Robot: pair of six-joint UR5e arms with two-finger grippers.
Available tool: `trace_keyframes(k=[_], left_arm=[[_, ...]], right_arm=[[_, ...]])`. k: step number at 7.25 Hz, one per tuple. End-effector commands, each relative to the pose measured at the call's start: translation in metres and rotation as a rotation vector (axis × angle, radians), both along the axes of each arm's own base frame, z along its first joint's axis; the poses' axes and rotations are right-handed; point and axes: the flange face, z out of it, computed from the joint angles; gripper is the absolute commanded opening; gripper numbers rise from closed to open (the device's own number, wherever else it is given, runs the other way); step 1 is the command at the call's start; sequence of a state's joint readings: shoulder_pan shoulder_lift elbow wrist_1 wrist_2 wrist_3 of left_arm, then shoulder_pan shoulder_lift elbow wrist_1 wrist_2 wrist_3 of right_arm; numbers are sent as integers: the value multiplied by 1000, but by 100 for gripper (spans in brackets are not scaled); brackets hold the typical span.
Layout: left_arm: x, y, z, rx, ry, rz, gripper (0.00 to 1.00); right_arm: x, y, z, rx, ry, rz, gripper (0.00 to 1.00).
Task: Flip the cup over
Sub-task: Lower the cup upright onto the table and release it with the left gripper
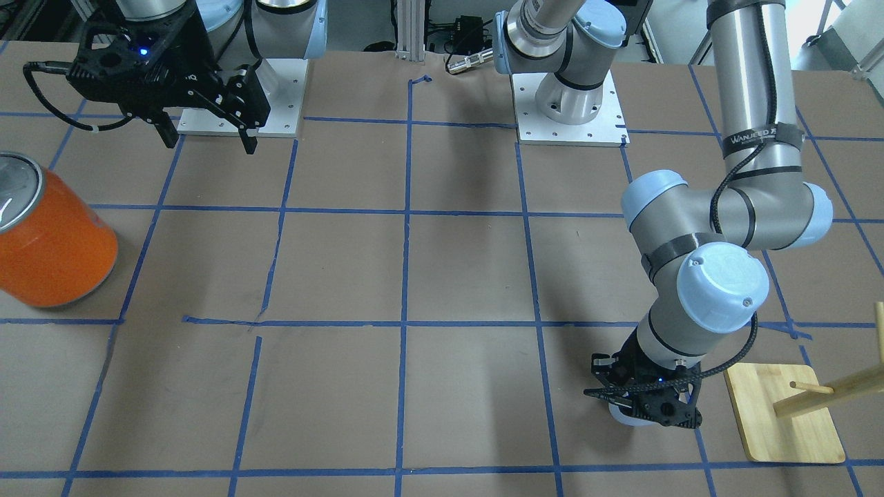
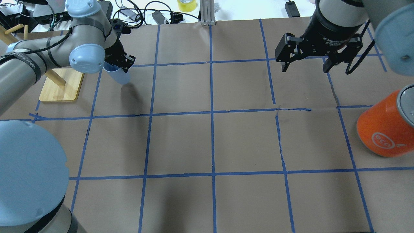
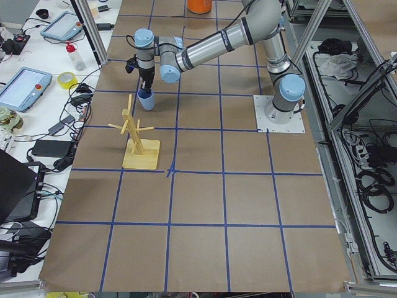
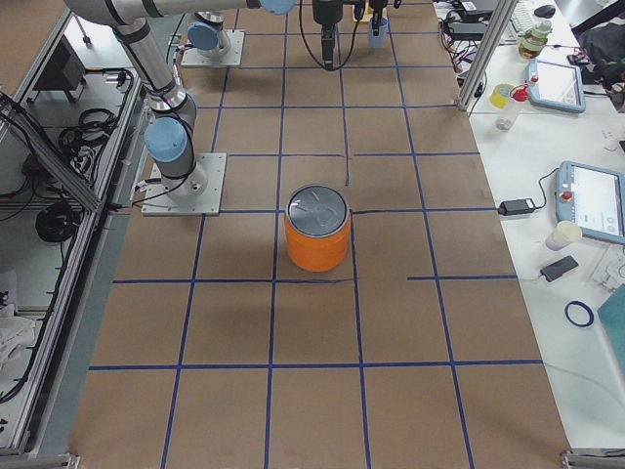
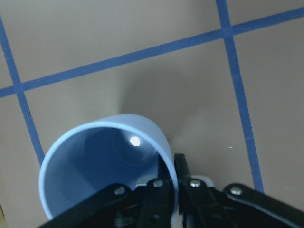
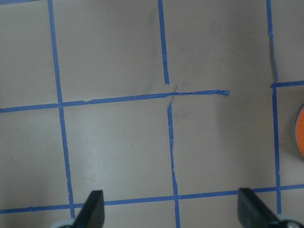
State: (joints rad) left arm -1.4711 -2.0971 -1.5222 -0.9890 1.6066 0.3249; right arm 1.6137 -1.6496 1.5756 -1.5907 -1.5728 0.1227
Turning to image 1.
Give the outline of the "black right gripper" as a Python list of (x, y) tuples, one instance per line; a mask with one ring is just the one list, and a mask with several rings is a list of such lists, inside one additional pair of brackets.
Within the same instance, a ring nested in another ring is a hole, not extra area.
[(179, 132), (171, 107), (208, 110), (239, 133), (248, 155), (269, 117), (269, 102), (253, 66), (221, 75), (215, 50), (195, 7), (98, 7), (86, 20), (66, 79), (82, 97), (117, 104), (124, 115), (155, 127), (173, 150)]

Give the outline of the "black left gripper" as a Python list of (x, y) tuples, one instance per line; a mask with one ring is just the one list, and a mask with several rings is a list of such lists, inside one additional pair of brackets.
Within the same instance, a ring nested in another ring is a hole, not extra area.
[(603, 387), (587, 388), (584, 394), (608, 402), (612, 416), (622, 424), (645, 427), (656, 422), (697, 429), (703, 422), (697, 408), (701, 364), (673, 370), (660, 366), (641, 350), (637, 332), (632, 331), (617, 353), (591, 356), (591, 373)]

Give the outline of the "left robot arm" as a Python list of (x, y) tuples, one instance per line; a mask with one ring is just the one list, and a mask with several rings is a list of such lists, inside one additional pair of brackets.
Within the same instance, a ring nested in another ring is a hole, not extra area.
[[(587, 125), (608, 107), (608, 75), (625, 44), (629, 2), (518, 1), (494, 22), (494, 63), (503, 75), (542, 75), (533, 99), (543, 119)], [(787, 2), (711, 1), (721, 123), (717, 184), (692, 185), (698, 155), (631, 180), (625, 225), (657, 297), (615, 353), (594, 353), (607, 403), (632, 427), (695, 429), (705, 378), (744, 358), (758, 334), (770, 281), (756, 251), (821, 240), (834, 218), (827, 192), (805, 179), (787, 48)]]

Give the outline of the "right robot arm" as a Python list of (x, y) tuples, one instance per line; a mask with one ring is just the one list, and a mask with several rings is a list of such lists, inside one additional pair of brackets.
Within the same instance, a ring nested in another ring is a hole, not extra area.
[(100, 1), (66, 81), (85, 99), (114, 104), (176, 146), (171, 108), (206, 111), (253, 154), (285, 109), (275, 62), (319, 59), (325, 1)]

